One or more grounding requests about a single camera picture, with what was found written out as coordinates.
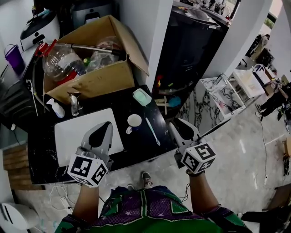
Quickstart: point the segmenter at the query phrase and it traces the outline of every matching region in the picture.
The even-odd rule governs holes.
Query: faucet
[[[226,80],[225,80],[225,78],[223,76],[225,76],[225,74],[219,75],[218,78],[213,82],[213,85],[215,85],[215,86],[218,85],[221,80],[223,80],[224,83],[227,85],[227,82],[226,82]]]
[[[79,115],[79,110],[82,109],[81,105],[78,102],[78,97],[80,96],[81,92],[68,92],[70,99],[71,99],[71,112],[72,116],[75,117]]]

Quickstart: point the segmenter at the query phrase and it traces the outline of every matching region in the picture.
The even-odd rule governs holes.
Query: sneaker
[[[262,109],[261,109],[261,105],[260,104],[255,104],[255,106],[256,106],[258,112],[262,112]]]
[[[129,185],[127,185],[127,189],[128,189],[128,191],[133,191],[133,190],[135,190],[135,187],[133,187],[132,184],[129,184]]]
[[[144,181],[144,188],[151,188],[153,186],[153,182],[151,181],[151,176],[148,172],[143,172],[141,175],[142,180]]]
[[[258,117],[260,119],[262,118],[262,114],[260,112],[258,112],[258,111],[255,112],[255,115],[256,115],[256,117]]]

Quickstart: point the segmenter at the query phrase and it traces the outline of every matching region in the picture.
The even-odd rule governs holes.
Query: white cutting board
[[[59,166],[68,166],[71,155],[76,153],[84,135],[91,128],[104,122],[111,122],[113,125],[113,138],[111,148],[109,149],[109,155],[123,151],[123,145],[113,111],[111,108],[107,108],[55,125],[55,146]]]

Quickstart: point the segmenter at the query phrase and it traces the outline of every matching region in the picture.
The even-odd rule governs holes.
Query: plastic bottle
[[[65,110],[58,103],[56,103],[54,99],[50,99],[46,104],[51,105],[58,118],[63,118],[65,116]]]
[[[43,56],[42,66],[46,75],[59,84],[86,73],[83,61],[67,44],[52,43],[48,52]]]

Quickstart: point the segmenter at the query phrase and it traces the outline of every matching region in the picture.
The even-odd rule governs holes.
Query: white box
[[[81,155],[72,155],[68,174],[77,182],[89,187],[98,187],[108,168],[103,160]]]
[[[181,162],[194,174],[209,168],[216,158],[216,153],[211,142],[187,148]]]

